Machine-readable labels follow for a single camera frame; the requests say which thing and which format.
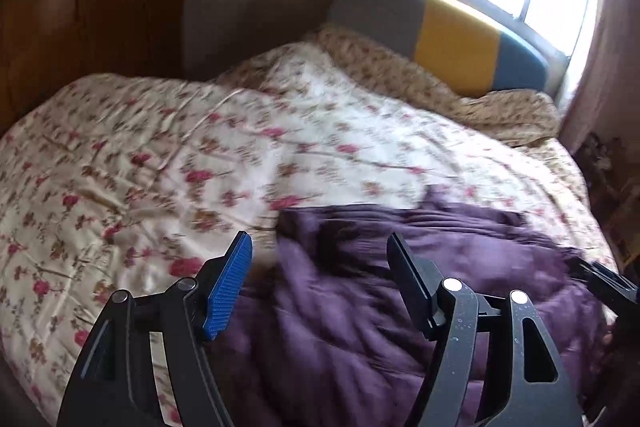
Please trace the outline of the purple quilted down jacket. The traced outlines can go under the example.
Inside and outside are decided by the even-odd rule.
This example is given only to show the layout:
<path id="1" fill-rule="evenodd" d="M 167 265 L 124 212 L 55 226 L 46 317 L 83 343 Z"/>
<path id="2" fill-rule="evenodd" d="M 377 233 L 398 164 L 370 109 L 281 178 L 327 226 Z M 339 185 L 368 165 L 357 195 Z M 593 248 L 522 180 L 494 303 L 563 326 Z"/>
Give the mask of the purple quilted down jacket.
<path id="1" fill-rule="evenodd" d="M 399 233 L 413 254 L 479 293 L 525 291 L 578 395 L 597 375 L 599 301 L 567 275 L 578 250 L 515 212 L 450 202 L 413 209 L 285 208 L 278 261 L 247 282 L 209 362 L 238 426 L 400 426 L 434 348 L 414 327 L 387 263 Z"/>

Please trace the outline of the wooden bedside shelf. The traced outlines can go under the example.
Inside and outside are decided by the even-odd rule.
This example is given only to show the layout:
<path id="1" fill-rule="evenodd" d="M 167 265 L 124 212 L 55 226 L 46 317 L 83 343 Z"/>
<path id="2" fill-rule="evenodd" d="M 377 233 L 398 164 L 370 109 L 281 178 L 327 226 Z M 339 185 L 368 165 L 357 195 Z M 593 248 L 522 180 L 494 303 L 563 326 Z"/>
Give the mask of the wooden bedside shelf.
<path id="1" fill-rule="evenodd" d="M 620 138 L 590 133 L 574 159 L 587 183 L 589 202 L 620 271 L 639 265 L 639 163 Z"/>

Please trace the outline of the floral quilt bedspread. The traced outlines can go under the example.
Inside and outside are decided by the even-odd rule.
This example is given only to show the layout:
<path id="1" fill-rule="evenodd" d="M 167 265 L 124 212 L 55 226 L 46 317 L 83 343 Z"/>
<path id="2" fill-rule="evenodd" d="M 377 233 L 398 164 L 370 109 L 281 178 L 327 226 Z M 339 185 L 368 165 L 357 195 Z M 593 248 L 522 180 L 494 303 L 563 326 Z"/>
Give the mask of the floral quilt bedspread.
<path id="1" fill-rule="evenodd" d="M 426 110 L 374 115 L 211 82 L 80 78 L 1 140 L 1 353 L 49 423 L 119 287 L 154 293 L 233 235 L 274 253 L 293 206 L 408 208 L 430 185 L 521 213 L 587 259 L 614 257 L 558 138 L 512 147 Z"/>

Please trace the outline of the small-floral pillow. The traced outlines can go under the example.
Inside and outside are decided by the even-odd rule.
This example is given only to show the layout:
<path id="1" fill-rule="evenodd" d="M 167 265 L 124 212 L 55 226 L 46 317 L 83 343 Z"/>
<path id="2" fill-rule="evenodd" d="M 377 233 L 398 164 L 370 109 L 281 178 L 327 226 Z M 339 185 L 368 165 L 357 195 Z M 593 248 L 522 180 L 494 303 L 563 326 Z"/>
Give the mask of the small-floral pillow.
<path id="1" fill-rule="evenodd" d="M 279 103 L 309 102 L 319 114 L 354 106 L 390 115 L 385 103 L 393 110 L 426 110 L 512 147 L 554 139 L 560 129 L 549 95 L 529 89 L 458 95 L 424 67 L 331 23 L 230 67 L 215 82 L 269 94 Z"/>

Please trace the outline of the grey yellow blue headboard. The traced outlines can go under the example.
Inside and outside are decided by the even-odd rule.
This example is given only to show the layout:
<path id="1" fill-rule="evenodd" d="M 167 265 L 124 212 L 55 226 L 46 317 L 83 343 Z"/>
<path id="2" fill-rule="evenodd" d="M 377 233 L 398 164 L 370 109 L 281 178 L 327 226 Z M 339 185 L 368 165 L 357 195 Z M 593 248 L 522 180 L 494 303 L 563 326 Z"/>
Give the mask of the grey yellow blue headboard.
<path id="1" fill-rule="evenodd" d="M 408 58 L 458 95 L 541 92 L 548 80 L 531 44 L 457 0 L 332 0 L 328 21 Z"/>

